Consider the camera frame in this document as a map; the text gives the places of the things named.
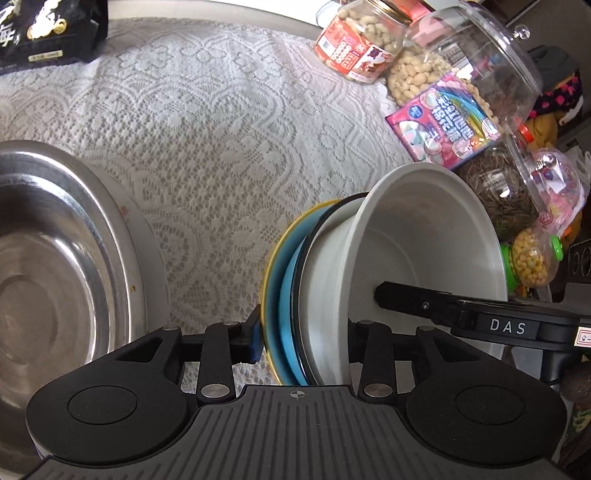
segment lace tablecloth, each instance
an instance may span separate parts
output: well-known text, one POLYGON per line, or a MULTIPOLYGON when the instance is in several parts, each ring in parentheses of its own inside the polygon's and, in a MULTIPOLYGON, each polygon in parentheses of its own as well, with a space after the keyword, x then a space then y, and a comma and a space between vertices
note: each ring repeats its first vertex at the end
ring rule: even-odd
MULTIPOLYGON (((383 87, 342 79, 310 46, 216 22, 114 21, 91 64, 0 77, 0 140, 53 144, 133 194, 183 332, 242 320, 300 212, 410 161, 381 114, 383 87)), ((239 386, 275 381, 264 360, 235 375, 239 386)))

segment blue round logo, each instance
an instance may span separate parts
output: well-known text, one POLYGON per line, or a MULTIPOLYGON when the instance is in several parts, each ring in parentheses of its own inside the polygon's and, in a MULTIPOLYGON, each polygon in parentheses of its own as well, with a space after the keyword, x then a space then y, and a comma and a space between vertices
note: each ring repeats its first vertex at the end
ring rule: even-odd
POLYGON ((408 114, 414 119, 421 118, 423 116, 423 109, 418 105, 413 105, 408 109, 408 114))

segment black rim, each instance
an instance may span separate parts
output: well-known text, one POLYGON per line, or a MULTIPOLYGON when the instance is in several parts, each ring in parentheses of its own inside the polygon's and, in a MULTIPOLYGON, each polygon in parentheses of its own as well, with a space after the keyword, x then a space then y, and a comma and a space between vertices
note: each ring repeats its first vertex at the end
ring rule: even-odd
POLYGON ((301 246, 301 250, 298 254, 297 260, 295 261, 294 276, 291 279, 290 294, 291 336, 294 341, 294 347, 298 363, 300 364, 300 368, 304 374, 304 378, 308 382, 308 385, 320 385, 320 383, 318 382, 319 379, 316 378, 314 372, 312 371, 312 367, 310 366, 310 361, 306 355, 306 350, 304 349, 304 341, 301 335, 300 328, 300 283, 301 275, 304 271, 304 263, 306 262, 306 257, 308 256, 308 251, 312 246, 314 237, 316 237, 318 230, 320 230, 320 227, 324 225, 325 221, 327 221, 328 218, 343 205, 347 205, 349 202, 367 197, 367 195, 368 192, 356 193, 355 195, 351 195, 350 197, 347 197, 335 203, 328 210, 326 210, 318 219, 311 232, 308 233, 308 235, 306 235, 306 238, 304 238, 304 243, 301 246))

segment yellow rim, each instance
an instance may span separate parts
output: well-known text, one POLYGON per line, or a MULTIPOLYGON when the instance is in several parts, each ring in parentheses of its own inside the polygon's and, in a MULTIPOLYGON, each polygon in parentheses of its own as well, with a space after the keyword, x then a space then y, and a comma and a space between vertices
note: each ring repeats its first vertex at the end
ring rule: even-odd
POLYGON ((275 258, 277 257, 277 254, 279 253, 279 250, 283 246, 283 243, 285 242, 285 240, 287 239, 287 237, 290 236, 290 234, 292 233, 292 231, 294 230, 294 228, 296 228, 296 226, 304 218, 306 218, 308 215, 311 215, 316 210, 318 210, 320 208, 324 208, 324 207, 328 207, 328 206, 334 205, 338 201, 339 200, 329 200, 328 202, 319 203, 318 205, 316 205, 316 206, 312 207, 310 210, 302 213, 297 219, 295 219, 294 222, 290 225, 290 227, 285 231, 285 233, 283 234, 283 236, 277 242, 277 244, 275 246, 275 249, 273 250, 273 253, 271 254, 271 258, 267 262, 267 268, 265 269, 265 276, 263 277, 263 281, 262 281, 262 293, 261 293, 261 326, 262 326, 262 338, 263 338, 263 342, 265 343, 265 350, 266 350, 267 360, 269 362, 269 365, 271 366, 271 372, 273 373, 273 375, 275 375, 275 379, 277 380, 277 382, 280 383, 280 384, 282 384, 282 385, 283 385, 283 382, 281 381, 281 378, 279 378, 279 375, 277 375, 277 370, 275 369, 275 364, 273 363, 272 353, 269 350, 269 343, 267 341, 267 331, 265 329, 265 313, 264 313, 264 311, 265 311, 265 299, 267 298, 267 285, 269 283, 269 276, 271 275, 271 267, 273 266, 273 263, 275 263, 275 258))

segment jar lid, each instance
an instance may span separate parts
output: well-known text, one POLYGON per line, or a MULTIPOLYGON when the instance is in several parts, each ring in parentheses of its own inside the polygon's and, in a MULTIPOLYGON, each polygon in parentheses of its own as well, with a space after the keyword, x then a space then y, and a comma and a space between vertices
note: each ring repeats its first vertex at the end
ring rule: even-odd
POLYGON ((515 274, 513 273, 513 269, 511 268, 511 261, 509 260, 509 256, 511 255, 511 249, 508 245, 501 245, 501 254, 503 255, 503 265, 505 266, 505 279, 507 281, 507 291, 509 293, 513 293, 515 289, 519 286, 519 282, 515 278, 515 274))
POLYGON ((523 145, 523 148, 519 148, 518 140, 513 134, 505 136, 505 145, 507 146, 507 150, 511 155, 513 163, 519 171, 521 179, 527 186, 535 208, 539 213, 545 212, 546 204, 544 203, 540 191, 538 190, 537 183, 532 176, 534 173, 537 174, 537 165, 533 155, 525 145, 523 145))
POLYGON ((413 23, 412 19, 400 10, 395 4, 390 2, 389 0, 365 0, 367 3, 372 5, 373 7, 377 8, 392 20, 404 25, 405 27, 409 26, 413 23))
POLYGON ((535 138, 532 135, 532 133, 530 132, 530 129, 527 128, 524 124, 521 124, 519 126, 519 133, 521 133, 521 135, 523 135, 523 138, 525 139, 525 141, 528 144, 535 142, 535 138))
POLYGON ((517 37, 526 40, 530 31, 524 25, 510 33, 492 14, 484 7, 473 2, 459 2, 459 7, 464 11, 482 31, 484 31, 514 65, 530 90, 537 96, 542 93, 542 77, 530 55, 517 44, 517 37))
POLYGON ((556 260, 562 262, 564 258, 564 250, 562 250, 562 243, 560 243, 560 238, 558 238, 556 235, 552 235, 550 237, 550 244, 552 244, 552 250, 554 252, 556 260))

